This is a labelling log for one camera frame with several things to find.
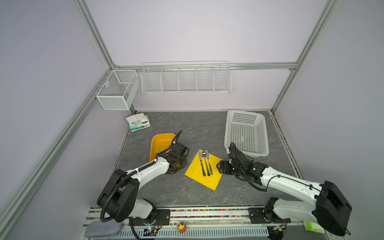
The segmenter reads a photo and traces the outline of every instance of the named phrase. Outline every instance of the white wall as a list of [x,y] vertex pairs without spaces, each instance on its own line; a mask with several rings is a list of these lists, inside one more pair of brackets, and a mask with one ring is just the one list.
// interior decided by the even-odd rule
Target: white wall
[[127,116],[95,103],[8,240],[78,239],[113,169]]
[[305,176],[351,203],[346,239],[382,239],[383,23],[383,1],[342,1],[276,113]]
[[296,61],[326,0],[88,0],[119,66]]
[[106,66],[70,0],[2,1],[0,32],[1,214]]
[[145,95],[140,86],[133,105],[140,111],[271,109],[289,73],[288,69],[234,70],[232,91],[219,94]]

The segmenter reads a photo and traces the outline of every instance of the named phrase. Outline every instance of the cutlery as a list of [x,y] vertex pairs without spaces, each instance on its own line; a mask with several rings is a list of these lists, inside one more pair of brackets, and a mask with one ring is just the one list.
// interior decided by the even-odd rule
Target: cutlery
[[205,171],[204,171],[204,167],[203,167],[203,160],[201,159],[201,152],[199,150],[199,158],[200,158],[200,163],[201,163],[201,169],[203,170],[203,176],[205,177]]
[[208,165],[207,165],[207,159],[205,158],[207,156],[207,154],[203,151],[201,153],[201,156],[204,158],[204,161],[205,161],[205,166],[207,167],[207,174],[208,174],[208,177],[211,176],[211,173],[209,172],[208,170]]
[[213,171],[212,171],[211,163],[209,162],[209,153],[208,153],[208,150],[206,150],[205,153],[207,154],[207,159],[208,159],[208,164],[209,164],[209,170],[210,170],[210,172],[211,172],[211,175],[213,175],[214,173],[213,173]]

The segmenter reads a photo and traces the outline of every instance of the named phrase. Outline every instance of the knife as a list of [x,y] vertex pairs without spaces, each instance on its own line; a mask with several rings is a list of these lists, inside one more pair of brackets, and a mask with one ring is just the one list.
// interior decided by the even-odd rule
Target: knife
[[201,163],[201,169],[203,170],[203,176],[205,177],[205,171],[203,167],[203,159],[201,158],[201,151],[199,150],[199,158],[200,158],[200,163]]

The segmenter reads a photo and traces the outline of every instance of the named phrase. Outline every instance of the robotic arm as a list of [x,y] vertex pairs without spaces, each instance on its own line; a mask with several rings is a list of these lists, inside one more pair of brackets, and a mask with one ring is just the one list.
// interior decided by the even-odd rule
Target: robotic arm
[[[147,199],[136,199],[137,192],[153,178],[161,174],[175,173],[187,165],[185,152],[189,149],[176,141],[177,139],[174,139],[172,145],[157,154],[156,159],[150,163],[126,172],[118,169],[112,174],[97,201],[102,207],[102,222],[111,219],[122,222],[132,217],[141,218],[149,224],[155,221],[157,207]],[[254,218],[269,223],[293,218],[319,223],[325,230],[338,236],[346,234],[352,207],[333,183],[308,182],[279,172],[266,164],[253,162],[246,158],[234,143],[230,145],[228,158],[229,161],[222,160],[217,164],[220,173],[235,175],[263,192],[272,187],[302,200],[285,201],[272,197],[262,213]]]

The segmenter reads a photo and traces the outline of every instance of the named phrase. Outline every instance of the tissue packaging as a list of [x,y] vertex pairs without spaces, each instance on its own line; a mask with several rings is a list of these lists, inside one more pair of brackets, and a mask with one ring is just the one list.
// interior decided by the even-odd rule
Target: tissue packaging
[[150,127],[148,115],[144,115],[144,113],[135,114],[126,118],[129,122],[129,128],[131,132],[135,132],[140,129],[144,129]]

